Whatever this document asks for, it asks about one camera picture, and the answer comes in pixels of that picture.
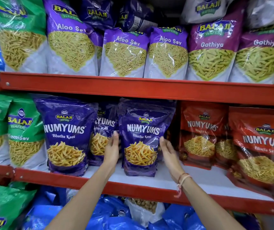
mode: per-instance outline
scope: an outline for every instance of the red shelf edge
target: red shelf edge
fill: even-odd
[[[274,85],[266,84],[1,72],[0,87],[5,90],[274,106]]]
[[[80,189],[89,179],[73,177],[62,174],[53,174],[35,170],[15,169],[16,181],[31,182],[40,185],[52,185],[56,187]],[[159,189],[147,186],[129,185],[118,182],[107,182],[104,194],[119,195],[124,197],[141,198],[145,200],[190,205],[183,194],[175,198],[175,190]],[[223,208],[238,212],[274,215],[274,201],[263,201],[248,198],[211,195],[211,197]]]

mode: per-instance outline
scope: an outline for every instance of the red snack bag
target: red snack bag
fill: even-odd
[[[274,197],[274,109],[230,107],[229,124],[239,161],[228,178]]]
[[[238,161],[236,147],[233,143],[232,131],[228,123],[224,125],[222,136],[215,145],[215,157],[215,166],[222,169],[228,169]]]
[[[217,137],[224,130],[227,106],[211,102],[181,103],[180,159],[185,165],[211,169]]]

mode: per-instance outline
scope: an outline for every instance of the person's left hand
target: person's left hand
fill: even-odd
[[[116,131],[109,138],[105,147],[104,164],[115,167],[119,159],[119,135]]]

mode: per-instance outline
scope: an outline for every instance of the person's left arm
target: person's left arm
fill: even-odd
[[[104,162],[78,193],[46,227],[46,230],[85,230],[101,193],[115,172],[119,135],[115,131],[105,147]]]

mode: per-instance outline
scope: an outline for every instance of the person's right hand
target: person's right hand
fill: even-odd
[[[177,153],[172,147],[170,141],[164,139],[163,136],[159,139],[159,145],[162,149],[162,154],[164,155],[164,161],[171,174],[171,177],[173,181],[177,183],[179,177],[183,173],[185,173],[177,157]]]

